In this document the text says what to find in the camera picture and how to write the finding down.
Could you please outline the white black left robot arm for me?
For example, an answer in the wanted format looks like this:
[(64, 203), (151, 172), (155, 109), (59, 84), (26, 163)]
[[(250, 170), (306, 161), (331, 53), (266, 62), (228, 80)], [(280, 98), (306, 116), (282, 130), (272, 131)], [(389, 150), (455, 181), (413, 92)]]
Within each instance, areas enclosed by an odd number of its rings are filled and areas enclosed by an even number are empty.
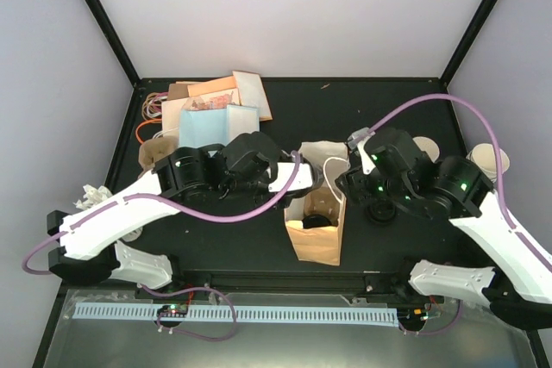
[(288, 207), (319, 187), (320, 177), (303, 155), (286, 153), (262, 132), (226, 145), (180, 147), (99, 204), (73, 215), (51, 213), (48, 232), (59, 246), (48, 254), (48, 270), (70, 284), (115, 279), (177, 297), (185, 288), (178, 261), (135, 250), (124, 236), (178, 213), (212, 223), (247, 221)]

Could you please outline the brown paper takeout bag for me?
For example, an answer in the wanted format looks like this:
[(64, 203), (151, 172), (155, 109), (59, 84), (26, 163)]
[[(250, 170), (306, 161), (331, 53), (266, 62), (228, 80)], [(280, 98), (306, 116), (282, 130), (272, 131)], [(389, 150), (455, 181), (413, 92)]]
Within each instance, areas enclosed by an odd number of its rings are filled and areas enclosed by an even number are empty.
[[(347, 199), (335, 180), (350, 167), (345, 144), (332, 141), (304, 142), (298, 152), (322, 174), (321, 186), (291, 201), (284, 210), (285, 228), (297, 258), (301, 261), (338, 266)], [(303, 229), (306, 215), (324, 215), (333, 226)]]

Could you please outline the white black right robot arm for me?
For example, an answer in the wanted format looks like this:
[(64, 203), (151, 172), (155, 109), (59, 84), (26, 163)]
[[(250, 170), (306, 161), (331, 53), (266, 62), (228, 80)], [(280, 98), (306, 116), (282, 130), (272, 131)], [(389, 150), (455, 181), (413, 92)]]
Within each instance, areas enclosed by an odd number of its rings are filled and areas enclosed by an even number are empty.
[(518, 221), (507, 221), (495, 184), (472, 161), (432, 161), (404, 130), (363, 128), (347, 141), (361, 159), (336, 179), (352, 203), (383, 201), (416, 217), (448, 221), (491, 260), (481, 268), (421, 259), (392, 280), (403, 302), (448, 296), (486, 307), (522, 329), (551, 327), (551, 255)]

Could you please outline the black plastic cup lid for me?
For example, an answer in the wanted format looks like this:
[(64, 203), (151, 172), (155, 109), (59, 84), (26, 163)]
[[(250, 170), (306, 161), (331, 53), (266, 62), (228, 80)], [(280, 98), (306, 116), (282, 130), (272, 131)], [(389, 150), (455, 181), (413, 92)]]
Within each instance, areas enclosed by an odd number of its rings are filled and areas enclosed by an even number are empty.
[(330, 218), (320, 214), (306, 215), (303, 220), (303, 229), (324, 228), (333, 226)]

